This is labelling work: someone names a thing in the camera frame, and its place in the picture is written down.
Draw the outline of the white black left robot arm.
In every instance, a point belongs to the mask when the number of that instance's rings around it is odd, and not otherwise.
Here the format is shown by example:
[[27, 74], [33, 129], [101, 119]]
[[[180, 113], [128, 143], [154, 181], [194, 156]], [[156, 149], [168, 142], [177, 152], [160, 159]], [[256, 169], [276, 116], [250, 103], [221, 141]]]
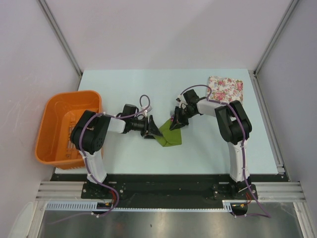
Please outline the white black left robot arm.
[[109, 185], [104, 183], [107, 172], [103, 165], [102, 147], [108, 132], [126, 134], [138, 131], [145, 139], [162, 137], [153, 116], [147, 115], [151, 106], [141, 110], [135, 105], [126, 104], [116, 116], [86, 110], [73, 128], [70, 141], [79, 150], [87, 169], [87, 179], [94, 183], [92, 192], [98, 198], [109, 194]]

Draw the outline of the iridescent fork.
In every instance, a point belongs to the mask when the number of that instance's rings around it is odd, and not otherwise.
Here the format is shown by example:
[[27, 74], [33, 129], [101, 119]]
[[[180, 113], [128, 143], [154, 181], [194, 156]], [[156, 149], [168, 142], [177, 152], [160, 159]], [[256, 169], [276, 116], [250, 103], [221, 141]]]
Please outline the iridescent fork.
[[175, 118], [175, 111], [170, 111], [170, 120], [174, 121]]

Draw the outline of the green paper napkin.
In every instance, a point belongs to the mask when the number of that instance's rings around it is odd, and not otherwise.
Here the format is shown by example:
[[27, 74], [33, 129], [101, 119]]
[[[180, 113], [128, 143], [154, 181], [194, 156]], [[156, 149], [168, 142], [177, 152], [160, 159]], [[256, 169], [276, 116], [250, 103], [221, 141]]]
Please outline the green paper napkin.
[[160, 128], [160, 132], [162, 136], [154, 136], [155, 140], [162, 146], [162, 147], [171, 147], [171, 146], [178, 146], [182, 144], [182, 136], [181, 130], [175, 129], [170, 130], [172, 120], [168, 119]]

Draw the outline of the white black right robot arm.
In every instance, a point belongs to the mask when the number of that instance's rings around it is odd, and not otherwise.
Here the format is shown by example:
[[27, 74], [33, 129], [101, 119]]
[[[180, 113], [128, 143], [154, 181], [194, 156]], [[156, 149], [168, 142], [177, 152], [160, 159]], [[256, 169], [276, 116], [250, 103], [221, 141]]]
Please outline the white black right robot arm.
[[180, 129], [189, 124], [195, 115], [215, 117], [220, 135], [227, 142], [230, 158], [229, 195], [240, 199], [251, 187], [247, 167], [246, 146], [252, 131], [251, 122], [240, 101], [219, 102], [208, 97], [199, 97], [195, 90], [181, 93], [177, 105], [171, 112], [170, 130]]

